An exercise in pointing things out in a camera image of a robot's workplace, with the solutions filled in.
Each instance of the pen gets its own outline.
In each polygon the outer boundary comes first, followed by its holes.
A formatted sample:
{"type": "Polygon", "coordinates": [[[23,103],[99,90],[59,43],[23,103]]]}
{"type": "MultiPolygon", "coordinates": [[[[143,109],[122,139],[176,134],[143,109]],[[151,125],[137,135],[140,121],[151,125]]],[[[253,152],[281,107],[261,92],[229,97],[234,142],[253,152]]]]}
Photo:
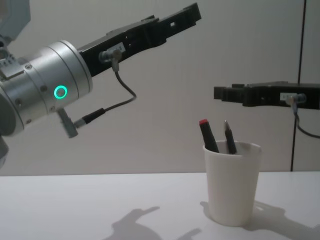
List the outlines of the pen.
{"type": "Polygon", "coordinates": [[[205,148],[209,151],[219,153],[219,149],[218,149],[215,137],[212,134],[208,120],[203,119],[199,121],[199,125],[202,132],[205,148]]]}
{"type": "Polygon", "coordinates": [[[226,137],[226,144],[228,146],[228,151],[230,154],[236,154],[237,148],[234,141],[234,136],[232,135],[231,128],[227,121],[224,121],[224,134],[226,137]]]}

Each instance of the red marker cap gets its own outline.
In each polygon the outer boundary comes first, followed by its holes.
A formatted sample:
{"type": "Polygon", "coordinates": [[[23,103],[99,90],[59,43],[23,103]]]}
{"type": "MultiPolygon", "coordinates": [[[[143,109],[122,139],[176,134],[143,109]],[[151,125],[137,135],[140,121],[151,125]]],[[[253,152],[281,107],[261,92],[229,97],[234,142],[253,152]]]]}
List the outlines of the red marker cap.
{"type": "Polygon", "coordinates": [[[201,125],[201,124],[205,124],[205,123],[207,123],[208,122],[208,119],[202,119],[201,121],[199,121],[199,124],[201,125]]]}

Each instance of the black cable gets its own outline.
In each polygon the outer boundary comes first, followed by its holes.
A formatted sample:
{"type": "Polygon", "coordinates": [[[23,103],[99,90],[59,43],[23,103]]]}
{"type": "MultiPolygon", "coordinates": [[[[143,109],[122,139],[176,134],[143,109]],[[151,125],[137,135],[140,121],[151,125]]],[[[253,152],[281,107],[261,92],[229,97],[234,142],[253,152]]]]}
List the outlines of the black cable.
{"type": "MultiPolygon", "coordinates": [[[[301,38],[300,38],[300,51],[299,51],[299,68],[298,68],[298,84],[301,80],[301,70],[302,70],[302,56],[304,50],[304,38],[305,38],[305,25],[306,25],[306,10],[307,10],[307,0],[303,0],[303,11],[302,11],[302,28],[301,28],[301,38]]],[[[292,151],[291,151],[291,166],[290,171],[294,171],[294,157],[295,157],[295,144],[296,144],[296,131],[297,131],[297,121],[294,121],[293,126],[293,138],[292,138],[292,151]]]]}
{"type": "Polygon", "coordinates": [[[106,112],[108,112],[108,111],[110,111],[112,109],[115,109],[117,107],[120,107],[122,105],[128,104],[128,103],[134,101],[137,98],[136,93],[132,89],[130,89],[130,87],[128,87],[124,83],[124,81],[122,81],[122,79],[121,79],[121,77],[119,75],[119,72],[115,71],[114,73],[115,73],[115,77],[118,80],[118,82],[121,84],[122,87],[124,87],[132,95],[132,97],[130,99],[126,100],[126,101],[119,102],[119,103],[117,103],[115,105],[112,105],[112,106],[109,106],[109,107],[107,107],[105,109],[100,108],[100,109],[98,109],[98,110],[96,110],[96,111],[94,111],[94,112],[92,112],[92,113],[90,113],[88,115],[83,116],[82,118],[80,118],[78,121],[76,121],[74,123],[77,128],[80,128],[81,126],[86,125],[86,124],[92,122],[93,120],[97,119],[98,117],[100,117],[101,115],[105,114],[106,112]]]}
{"type": "Polygon", "coordinates": [[[307,132],[306,130],[304,130],[301,126],[300,126],[300,118],[298,116],[298,113],[297,112],[294,112],[294,117],[295,117],[295,120],[296,120],[296,128],[300,130],[300,132],[302,132],[303,134],[309,136],[309,137],[312,137],[312,138],[315,138],[315,139],[320,139],[320,135],[316,135],[316,134],[312,134],[310,132],[307,132]]]}
{"type": "Polygon", "coordinates": [[[119,75],[119,72],[116,71],[116,72],[114,72],[114,74],[115,74],[115,77],[116,77],[116,79],[118,80],[118,82],[121,84],[121,86],[124,87],[124,88],[132,95],[132,97],[131,97],[130,99],[126,100],[126,101],[122,101],[122,102],[119,102],[119,103],[117,103],[117,104],[115,104],[115,105],[112,105],[112,106],[107,107],[106,109],[104,109],[104,112],[105,112],[105,113],[108,112],[108,111],[110,111],[110,110],[112,110],[112,109],[115,109],[115,108],[117,108],[117,107],[120,107],[120,106],[122,106],[122,105],[128,104],[128,103],[134,101],[134,100],[137,98],[136,93],[135,93],[133,90],[131,90],[130,87],[128,87],[128,86],[124,83],[124,81],[122,81],[122,79],[121,79],[121,77],[120,77],[120,75],[119,75]]]}

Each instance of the metal bracket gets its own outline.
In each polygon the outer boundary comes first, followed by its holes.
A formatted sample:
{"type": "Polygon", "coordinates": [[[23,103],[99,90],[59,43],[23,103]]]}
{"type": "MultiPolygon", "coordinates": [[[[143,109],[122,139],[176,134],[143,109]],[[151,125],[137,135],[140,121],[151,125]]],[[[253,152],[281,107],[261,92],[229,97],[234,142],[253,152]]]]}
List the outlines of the metal bracket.
{"type": "Polygon", "coordinates": [[[17,62],[16,58],[9,52],[6,41],[0,36],[0,78],[9,80],[24,73],[24,68],[17,62]]]}
{"type": "Polygon", "coordinates": [[[66,110],[64,108],[59,109],[58,111],[56,111],[61,119],[61,123],[64,127],[64,130],[66,132],[66,134],[68,135],[68,137],[74,138],[75,136],[78,135],[78,131],[76,129],[76,126],[74,125],[74,123],[72,122],[72,120],[69,118],[66,110]]]}

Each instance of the green led ring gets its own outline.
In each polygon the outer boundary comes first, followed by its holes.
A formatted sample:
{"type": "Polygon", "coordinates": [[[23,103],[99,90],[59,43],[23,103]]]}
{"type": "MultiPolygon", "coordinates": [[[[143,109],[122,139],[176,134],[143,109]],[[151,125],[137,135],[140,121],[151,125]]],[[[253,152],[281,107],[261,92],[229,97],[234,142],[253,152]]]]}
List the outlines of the green led ring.
{"type": "Polygon", "coordinates": [[[56,99],[64,99],[64,98],[67,96],[67,93],[68,93],[68,90],[67,90],[67,88],[66,88],[65,86],[63,86],[63,85],[57,86],[57,87],[54,89],[54,92],[53,92],[54,97],[55,97],[56,99]],[[58,95],[58,91],[59,91],[60,89],[63,89],[63,90],[64,90],[64,95],[62,95],[62,96],[59,96],[59,95],[58,95]]]}

